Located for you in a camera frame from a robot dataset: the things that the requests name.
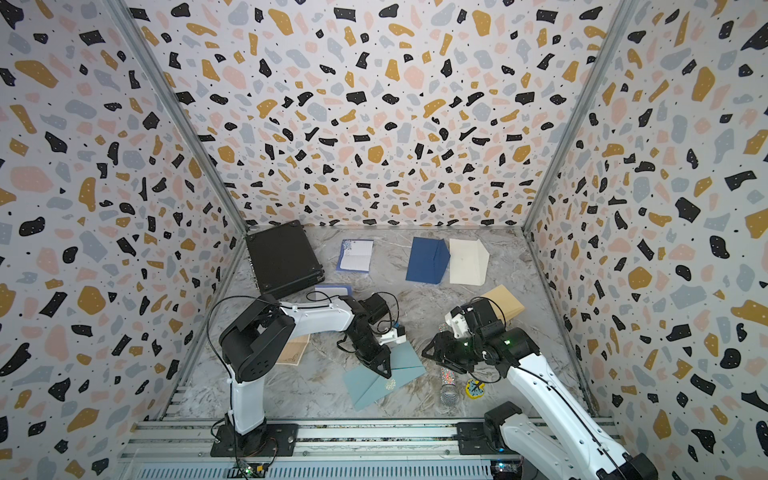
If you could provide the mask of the light blue envelope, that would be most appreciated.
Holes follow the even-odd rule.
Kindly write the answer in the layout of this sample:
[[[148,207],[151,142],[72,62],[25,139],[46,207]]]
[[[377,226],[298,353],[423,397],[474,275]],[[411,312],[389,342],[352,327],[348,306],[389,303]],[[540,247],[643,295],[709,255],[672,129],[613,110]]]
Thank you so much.
[[[395,345],[390,360],[390,378],[384,378],[362,365],[344,374],[343,381],[356,410],[367,408],[426,373],[409,342]]]

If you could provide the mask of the beige letter paper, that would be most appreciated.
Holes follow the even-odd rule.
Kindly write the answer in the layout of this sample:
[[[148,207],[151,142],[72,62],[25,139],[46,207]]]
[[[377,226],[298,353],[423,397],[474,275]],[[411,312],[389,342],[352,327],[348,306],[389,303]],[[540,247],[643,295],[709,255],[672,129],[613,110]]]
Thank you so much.
[[[310,340],[310,334],[290,339],[283,348],[277,360],[277,364],[298,366],[310,343]]]

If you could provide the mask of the yellow envelope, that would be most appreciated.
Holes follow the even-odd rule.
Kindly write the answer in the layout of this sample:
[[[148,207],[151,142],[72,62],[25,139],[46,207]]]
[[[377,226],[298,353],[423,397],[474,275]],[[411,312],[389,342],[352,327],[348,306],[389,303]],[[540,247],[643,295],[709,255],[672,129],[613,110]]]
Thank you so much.
[[[525,306],[504,285],[499,285],[482,295],[487,298],[499,320],[509,323],[525,311]]]

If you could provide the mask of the dark blue envelope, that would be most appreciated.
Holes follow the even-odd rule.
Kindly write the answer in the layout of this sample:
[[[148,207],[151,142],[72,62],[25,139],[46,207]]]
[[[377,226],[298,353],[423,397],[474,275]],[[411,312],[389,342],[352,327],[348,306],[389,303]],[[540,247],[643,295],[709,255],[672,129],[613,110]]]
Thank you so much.
[[[438,285],[449,261],[450,252],[444,239],[415,237],[411,245],[406,280]]]

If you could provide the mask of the cream white envelope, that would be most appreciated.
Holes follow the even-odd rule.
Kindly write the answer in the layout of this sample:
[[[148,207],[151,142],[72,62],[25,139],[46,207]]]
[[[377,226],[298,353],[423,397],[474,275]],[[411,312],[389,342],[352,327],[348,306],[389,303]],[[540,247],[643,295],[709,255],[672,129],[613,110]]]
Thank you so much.
[[[449,240],[450,262],[449,281],[451,284],[482,286],[486,274],[490,254],[479,240]]]

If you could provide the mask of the white blue-bordered letter paper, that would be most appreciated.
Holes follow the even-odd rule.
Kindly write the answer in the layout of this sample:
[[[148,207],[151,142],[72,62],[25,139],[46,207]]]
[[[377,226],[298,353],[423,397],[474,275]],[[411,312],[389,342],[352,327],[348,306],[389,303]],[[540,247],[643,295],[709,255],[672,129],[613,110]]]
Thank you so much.
[[[335,298],[341,296],[351,296],[352,288],[348,285],[320,284],[316,285],[312,297],[317,300],[326,298]]]

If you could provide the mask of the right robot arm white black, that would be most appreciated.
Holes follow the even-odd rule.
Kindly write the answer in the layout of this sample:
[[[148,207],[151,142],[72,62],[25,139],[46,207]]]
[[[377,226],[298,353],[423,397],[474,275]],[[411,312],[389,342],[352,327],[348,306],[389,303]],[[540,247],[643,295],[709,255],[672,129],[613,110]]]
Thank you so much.
[[[490,449],[522,455],[548,479],[658,478],[646,455],[630,455],[582,408],[531,337],[507,327],[495,301],[475,297],[453,308],[445,322],[447,330],[433,337],[423,357],[458,374],[472,374],[480,363],[495,368],[550,429],[544,433],[507,401],[484,416]]]

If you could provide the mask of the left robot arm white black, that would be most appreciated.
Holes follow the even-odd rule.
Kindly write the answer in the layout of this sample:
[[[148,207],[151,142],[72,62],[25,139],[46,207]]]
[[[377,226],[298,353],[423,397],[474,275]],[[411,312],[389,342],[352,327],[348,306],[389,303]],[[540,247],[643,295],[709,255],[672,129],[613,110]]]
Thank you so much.
[[[270,295],[256,298],[219,337],[221,359],[230,375],[228,416],[236,434],[248,436],[265,424],[264,377],[294,338],[341,332],[362,366],[389,379],[391,350],[379,341],[373,326],[392,318],[378,293],[365,300],[335,295],[299,304]]]

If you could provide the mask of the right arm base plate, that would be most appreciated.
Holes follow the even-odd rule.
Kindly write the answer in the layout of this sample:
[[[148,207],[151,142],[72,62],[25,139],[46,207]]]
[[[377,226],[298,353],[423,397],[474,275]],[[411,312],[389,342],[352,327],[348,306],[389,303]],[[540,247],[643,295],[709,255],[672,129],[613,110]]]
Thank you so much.
[[[511,455],[511,449],[502,439],[501,427],[492,422],[459,422],[456,424],[457,442],[461,455]]]

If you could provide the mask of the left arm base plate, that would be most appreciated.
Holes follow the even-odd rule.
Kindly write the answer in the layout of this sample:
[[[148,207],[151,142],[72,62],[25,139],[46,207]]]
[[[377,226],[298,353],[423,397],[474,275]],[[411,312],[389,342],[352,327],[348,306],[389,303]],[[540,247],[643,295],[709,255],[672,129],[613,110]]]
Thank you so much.
[[[240,434],[230,422],[218,427],[214,434],[211,457],[255,457],[293,455],[299,425],[265,421],[249,433]]]

